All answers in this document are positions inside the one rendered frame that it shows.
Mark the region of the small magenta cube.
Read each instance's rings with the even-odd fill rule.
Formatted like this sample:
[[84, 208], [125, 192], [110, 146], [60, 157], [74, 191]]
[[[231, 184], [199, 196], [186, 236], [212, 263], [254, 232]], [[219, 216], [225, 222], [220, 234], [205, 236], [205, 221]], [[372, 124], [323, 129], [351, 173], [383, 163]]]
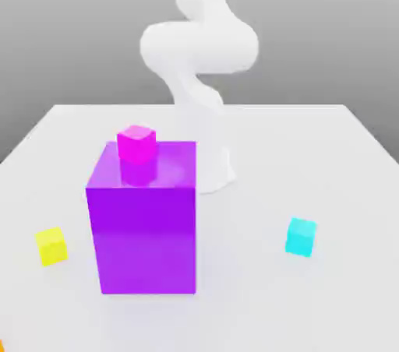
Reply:
[[132, 164], [143, 164], [156, 151], [156, 132], [152, 128], [131, 125], [117, 134], [118, 155]]

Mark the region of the small cyan cube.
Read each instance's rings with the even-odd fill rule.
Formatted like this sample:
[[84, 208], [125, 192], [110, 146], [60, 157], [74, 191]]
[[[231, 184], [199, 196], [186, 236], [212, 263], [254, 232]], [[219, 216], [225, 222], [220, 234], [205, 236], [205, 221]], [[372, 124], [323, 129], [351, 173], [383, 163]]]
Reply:
[[311, 220], [292, 218], [288, 226], [285, 251], [306, 258], [312, 256], [316, 236], [316, 223]]

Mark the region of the small yellow cube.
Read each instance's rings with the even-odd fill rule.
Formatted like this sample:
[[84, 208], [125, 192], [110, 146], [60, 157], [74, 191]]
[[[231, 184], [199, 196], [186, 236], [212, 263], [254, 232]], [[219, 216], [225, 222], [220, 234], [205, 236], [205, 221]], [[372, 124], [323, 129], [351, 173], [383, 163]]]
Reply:
[[67, 246], [60, 227], [53, 227], [35, 234], [41, 264], [53, 265], [68, 258]]

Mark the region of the large purple box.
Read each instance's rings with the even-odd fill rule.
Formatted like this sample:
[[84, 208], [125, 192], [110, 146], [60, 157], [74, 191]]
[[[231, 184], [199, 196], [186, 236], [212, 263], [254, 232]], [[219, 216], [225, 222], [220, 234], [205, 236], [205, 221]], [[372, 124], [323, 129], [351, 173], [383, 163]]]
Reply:
[[196, 291], [196, 144], [163, 141], [142, 167], [106, 144], [86, 186], [104, 294]]

